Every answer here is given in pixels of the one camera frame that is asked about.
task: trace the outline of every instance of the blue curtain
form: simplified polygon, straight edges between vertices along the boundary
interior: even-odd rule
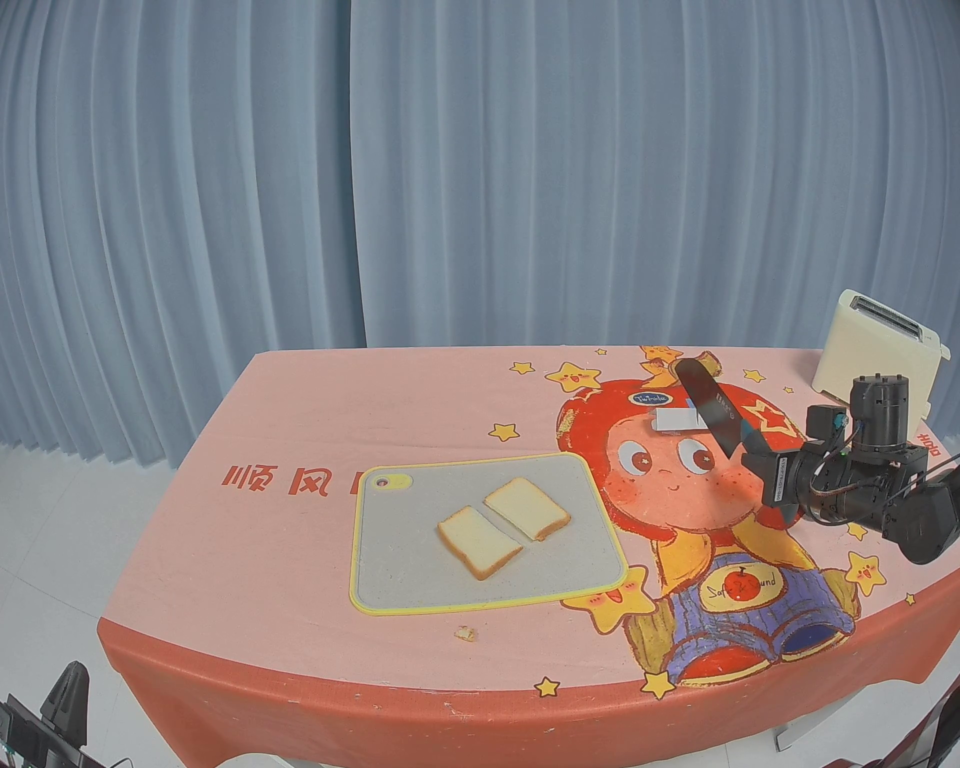
[[[0,6],[0,438],[178,464],[256,353],[362,346],[349,6]]]
[[[177,464],[269,348],[960,357],[960,9],[0,6],[0,439]],[[932,426],[960,432],[945,364]]]

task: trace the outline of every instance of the black cable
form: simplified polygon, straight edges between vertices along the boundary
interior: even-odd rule
[[[835,495],[837,495],[837,494],[839,494],[839,493],[845,493],[845,492],[847,492],[847,491],[853,491],[854,489],[857,489],[857,488],[860,488],[860,487],[861,487],[862,481],[861,481],[861,482],[857,482],[857,483],[850,483],[850,484],[847,485],[847,486],[843,486],[842,488],[835,488],[835,489],[833,489],[832,491],[820,491],[820,490],[818,490],[818,489],[816,489],[816,488],[813,487],[813,481],[817,479],[817,476],[820,474],[820,471],[827,465],[827,459],[832,458],[833,455],[834,455],[835,453],[837,453],[837,451],[843,450],[843,449],[846,448],[850,443],[852,443],[852,442],[853,442],[853,438],[856,437],[856,434],[860,431],[860,428],[861,428],[862,426],[863,426],[863,424],[861,424],[861,423],[858,421],[858,422],[856,423],[856,425],[853,427],[853,432],[850,433],[850,436],[849,436],[844,442],[842,442],[838,447],[832,447],[830,450],[827,451],[827,453],[824,454],[824,458],[823,458],[823,461],[820,462],[820,466],[818,466],[816,469],[814,469],[814,470],[813,470],[813,474],[810,475],[810,484],[809,484],[809,485],[810,485],[810,488],[809,488],[809,490],[810,490],[810,492],[811,492],[813,495],[819,496],[820,498],[829,498],[830,496],[835,496]]]
[[[862,513],[862,514],[860,514],[860,515],[857,515],[856,517],[845,517],[845,518],[842,519],[842,520],[823,520],[823,519],[820,518],[818,515],[814,515],[813,510],[807,509],[807,511],[809,512],[810,516],[813,517],[813,519],[814,519],[816,522],[820,523],[821,525],[827,526],[827,528],[837,527],[837,526],[840,526],[840,525],[848,525],[848,524],[850,524],[850,523],[852,523],[852,522],[858,522],[859,520],[862,520],[862,519],[864,519],[865,517],[869,517],[870,515],[872,515],[872,514],[875,513],[875,512],[880,512],[881,510],[886,509],[886,508],[889,507],[899,496],[906,496],[906,495],[907,495],[908,493],[910,493],[914,488],[916,488],[918,485],[920,485],[920,483],[923,482],[923,480],[925,480],[926,476],[927,476],[930,472],[935,472],[937,469],[939,469],[939,468],[941,468],[941,467],[945,467],[947,464],[949,464],[950,462],[956,461],[957,459],[960,459],[960,453],[955,453],[955,454],[953,454],[953,455],[950,456],[948,459],[945,459],[944,461],[942,461],[940,464],[936,465],[935,467],[931,467],[930,469],[925,469],[924,471],[920,472],[915,479],[911,480],[909,483],[907,483],[905,486],[903,486],[902,489],[900,489],[899,491],[897,491],[896,493],[894,493],[892,496],[888,497],[885,501],[881,502],[880,504],[875,505],[874,507],[871,507],[869,510],[867,510],[866,512],[864,512],[864,513]]]

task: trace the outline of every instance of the bread slice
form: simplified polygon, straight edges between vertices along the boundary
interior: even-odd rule
[[[563,507],[525,477],[515,477],[498,488],[484,499],[484,504],[537,541],[543,541],[570,521]]]
[[[454,555],[483,581],[493,576],[523,545],[517,543],[473,507],[464,507],[437,524],[437,533]]]

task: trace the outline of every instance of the toaster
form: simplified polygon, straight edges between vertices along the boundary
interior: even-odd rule
[[[907,435],[912,438],[930,413],[930,390],[941,359],[949,360],[950,350],[936,331],[848,289],[833,313],[813,389],[848,403],[858,376],[902,373],[910,380]]]

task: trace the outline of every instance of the white label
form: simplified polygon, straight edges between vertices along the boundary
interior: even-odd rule
[[[774,490],[774,502],[783,499],[783,486],[786,485],[786,456],[777,461],[777,488]]]

